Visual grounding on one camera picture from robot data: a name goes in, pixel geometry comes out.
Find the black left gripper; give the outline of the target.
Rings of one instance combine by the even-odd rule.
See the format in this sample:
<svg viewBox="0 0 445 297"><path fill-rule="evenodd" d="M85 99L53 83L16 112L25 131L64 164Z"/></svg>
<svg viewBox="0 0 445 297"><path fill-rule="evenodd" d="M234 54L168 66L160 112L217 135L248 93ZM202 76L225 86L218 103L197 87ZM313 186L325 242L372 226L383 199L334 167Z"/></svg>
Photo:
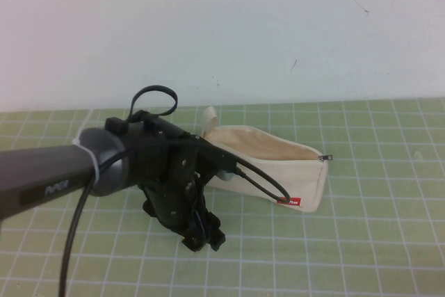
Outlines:
<svg viewBox="0 0 445 297"><path fill-rule="evenodd" d="M226 241L219 217L205 207L203 185L196 169L199 157L195 145L185 145L194 136L180 127L147 111L138 111L127 118L140 125L152 143L147 147L148 180L138 187L146 196L143 209L162 226L183 234L182 244L192 252L210 245L218 251Z"/></svg>

